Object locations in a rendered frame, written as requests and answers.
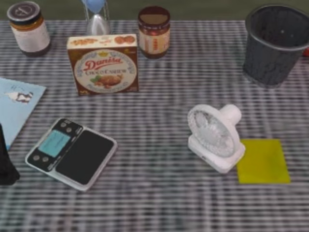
digital scale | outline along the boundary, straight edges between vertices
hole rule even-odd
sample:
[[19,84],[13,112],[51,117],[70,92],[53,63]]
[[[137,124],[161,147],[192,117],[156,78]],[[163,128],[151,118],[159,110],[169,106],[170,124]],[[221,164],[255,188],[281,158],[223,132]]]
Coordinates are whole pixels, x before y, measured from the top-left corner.
[[57,120],[26,156],[31,167],[87,191],[117,149],[117,142],[71,120]]

green background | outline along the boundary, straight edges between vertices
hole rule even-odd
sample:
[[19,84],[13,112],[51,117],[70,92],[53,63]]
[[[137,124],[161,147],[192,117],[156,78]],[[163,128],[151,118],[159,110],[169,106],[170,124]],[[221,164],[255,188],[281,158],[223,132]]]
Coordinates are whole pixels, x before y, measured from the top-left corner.
[[[34,0],[46,19],[84,19],[81,0]],[[6,19],[10,5],[19,0],[0,0],[0,19]],[[255,7],[280,3],[309,13],[309,0],[109,0],[111,19],[135,19],[139,10],[160,5],[170,10],[172,19],[244,19]]]

striped tablecloth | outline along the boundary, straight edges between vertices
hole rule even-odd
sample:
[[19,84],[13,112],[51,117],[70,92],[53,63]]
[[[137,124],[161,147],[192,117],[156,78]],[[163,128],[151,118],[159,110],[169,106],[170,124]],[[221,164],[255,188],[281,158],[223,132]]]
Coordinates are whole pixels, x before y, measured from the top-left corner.
[[[309,62],[301,58],[279,89],[242,76],[242,21],[177,21],[171,49],[139,60],[140,92],[78,97],[66,53],[82,21],[52,21],[52,50],[23,56],[0,23],[0,76],[43,85],[43,99],[10,154],[21,173],[0,187],[1,232],[307,232],[309,230]],[[116,21],[115,33],[137,31]],[[187,148],[187,112],[236,104],[242,138],[281,140],[292,183],[240,185]],[[115,138],[119,149],[96,184],[80,193],[28,167],[24,158],[48,127],[68,117]]]

brown lid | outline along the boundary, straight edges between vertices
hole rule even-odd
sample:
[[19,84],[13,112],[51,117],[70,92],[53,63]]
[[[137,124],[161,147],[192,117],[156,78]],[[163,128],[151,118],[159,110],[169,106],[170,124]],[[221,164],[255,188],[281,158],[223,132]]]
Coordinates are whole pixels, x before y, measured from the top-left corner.
[[139,24],[146,29],[164,29],[169,26],[169,21],[169,11],[160,6],[149,6],[139,13]]
[[41,17],[41,10],[35,2],[23,1],[12,5],[7,11],[7,16],[14,24],[27,25]]

fan base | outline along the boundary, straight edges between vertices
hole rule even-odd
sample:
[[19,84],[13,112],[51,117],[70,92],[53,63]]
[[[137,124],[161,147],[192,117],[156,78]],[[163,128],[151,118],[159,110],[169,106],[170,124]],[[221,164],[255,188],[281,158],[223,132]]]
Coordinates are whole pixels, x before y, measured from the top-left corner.
[[228,173],[244,156],[246,150],[245,146],[240,143],[239,149],[232,156],[227,158],[220,157],[203,147],[193,135],[189,137],[188,146],[191,151],[222,174]]

